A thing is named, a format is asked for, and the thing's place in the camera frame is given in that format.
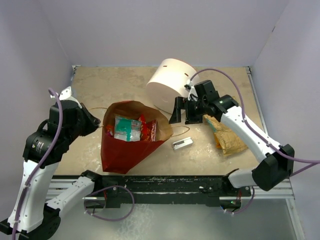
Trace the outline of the red paper bag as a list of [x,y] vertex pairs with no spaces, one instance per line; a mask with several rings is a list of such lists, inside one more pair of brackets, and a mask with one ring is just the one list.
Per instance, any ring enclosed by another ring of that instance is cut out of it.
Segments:
[[[116,139],[110,131],[115,129],[117,116],[130,120],[138,120],[143,116],[147,124],[156,121],[155,141]],[[135,100],[115,102],[106,108],[102,120],[100,144],[102,170],[109,173],[126,174],[173,135],[173,128],[169,124],[169,120],[158,109]]]

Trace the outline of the tan snack bag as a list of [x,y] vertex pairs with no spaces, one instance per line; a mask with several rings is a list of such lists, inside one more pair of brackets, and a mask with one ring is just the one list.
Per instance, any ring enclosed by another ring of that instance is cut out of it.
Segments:
[[248,149],[247,145],[225,124],[218,122],[214,117],[204,115],[203,121],[213,131],[215,147],[222,151],[224,157],[241,153]]

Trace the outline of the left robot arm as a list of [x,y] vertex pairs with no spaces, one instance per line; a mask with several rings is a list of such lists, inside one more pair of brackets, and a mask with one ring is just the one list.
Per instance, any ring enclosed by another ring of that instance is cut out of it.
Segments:
[[101,194],[98,174],[86,171],[63,193],[46,200],[63,154],[77,137],[95,132],[100,122],[83,103],[62,100],[50,107],[49,118],[26,140],[18,197],[10,217],[0,223],[1,232],[13,239],[20,233],[21,240],[48,240],[73,205],[89,194]]

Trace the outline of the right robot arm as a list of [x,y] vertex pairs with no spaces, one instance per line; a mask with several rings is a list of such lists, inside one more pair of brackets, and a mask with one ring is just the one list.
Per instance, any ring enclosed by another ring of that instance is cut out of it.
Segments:
[[189,87],[188,97],[177,96],[170,124],[180,123],[185,111],[185,124],[197,124],[203,116],[215,118],[230,128],[250,149],[258,161],[252,169],[236,169],[226,175],[222,190],[228,196],[235,195],[242,187],[259,187],[269,191],[293,173],[295,155],[289,144],[281,145],[251,121],[230,95],[220,96],[210,80]]

